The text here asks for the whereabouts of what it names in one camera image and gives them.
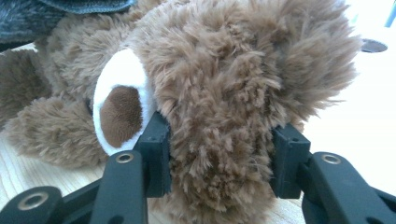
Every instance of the plush toy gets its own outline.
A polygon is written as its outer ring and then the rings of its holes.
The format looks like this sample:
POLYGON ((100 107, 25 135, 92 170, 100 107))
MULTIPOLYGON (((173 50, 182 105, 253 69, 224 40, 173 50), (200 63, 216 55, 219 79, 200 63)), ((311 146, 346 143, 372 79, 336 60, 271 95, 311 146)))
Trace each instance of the plush toy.
POLYGON ((355 76, 361 42, 345 9, 141 0, 69 15, 38 53, 2 56, 0 121, 21 154, 80 166, 130 148, 157 109, 171 127, 173 182, 150 208, 176 223, 260 223, 274 197, 271 130, 302 129, 355 76))

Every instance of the gray fabric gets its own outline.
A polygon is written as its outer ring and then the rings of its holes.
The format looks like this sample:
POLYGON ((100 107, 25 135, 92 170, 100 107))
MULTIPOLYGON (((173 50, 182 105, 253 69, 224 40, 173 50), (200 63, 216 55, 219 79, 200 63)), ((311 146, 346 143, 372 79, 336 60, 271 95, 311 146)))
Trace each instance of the gray fabric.
POLYGON ((111 12, 133 4, 134 0, 1 0, 0 43, 48 35, 66 12, 111 12))

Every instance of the table surface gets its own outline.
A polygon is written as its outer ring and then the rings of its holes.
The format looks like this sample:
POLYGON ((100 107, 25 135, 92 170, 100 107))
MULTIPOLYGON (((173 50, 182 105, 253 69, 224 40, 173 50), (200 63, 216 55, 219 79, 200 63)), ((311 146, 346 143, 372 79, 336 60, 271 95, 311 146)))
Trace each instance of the table surface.
MULTIPOLYGON (((394 58, 360 53, 357 67, 361 74, 335 98, 345 101, 309 120, 304 135, 312 143, 312 152, 342 155, 371 186, 396 195, 394 58)), ((55 186, 66 195, 100 178, 103 171, 104 165, 68 170, 17 156, 0 135, 0 209, 17 194, 37 186, 55 186)), ((149 213, 149 221, 169 223, 156 213, 149 213)), ((304 223, 301 201, 277 200, 268 222, 304 223)))

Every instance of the teddy bear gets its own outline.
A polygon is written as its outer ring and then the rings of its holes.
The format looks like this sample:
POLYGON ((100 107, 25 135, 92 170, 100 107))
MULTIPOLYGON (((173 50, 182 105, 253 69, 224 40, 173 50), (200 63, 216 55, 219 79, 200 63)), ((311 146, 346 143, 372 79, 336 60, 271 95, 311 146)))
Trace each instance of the teddy bear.
POLYGON ((150 209, 175 223, 262 223, 274 201, 272 129, 302 130, 356 76, 361 41, 346 9, 141 0, 68 15, 37 52, 2 56, 0 122, 22 155, 76 167, 131 147, 158 110, 171 130, 172 191, 150 209))

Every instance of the white ear lining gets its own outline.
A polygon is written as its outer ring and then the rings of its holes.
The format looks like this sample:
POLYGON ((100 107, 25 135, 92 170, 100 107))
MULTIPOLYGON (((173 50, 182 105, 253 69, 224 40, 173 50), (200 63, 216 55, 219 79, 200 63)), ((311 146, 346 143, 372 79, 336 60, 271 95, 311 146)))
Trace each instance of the white ear lining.
POLYGON ((123 150, 133 149, 155 110, 156 103, 153 90, 149 85, 146 72, 139 58, 131 49, 124 49, 114 54, 103 69, 101 76, 99 76, 93 96, 93 124, 98 141, 104 151, 111 156, 123 150), (143 122, 142 128, 131 139, 124 142, 121 147, 113 147, 107 142, 102 131, 100 109, 107 96, 118 86, 137 89, 142 106, 143 122))

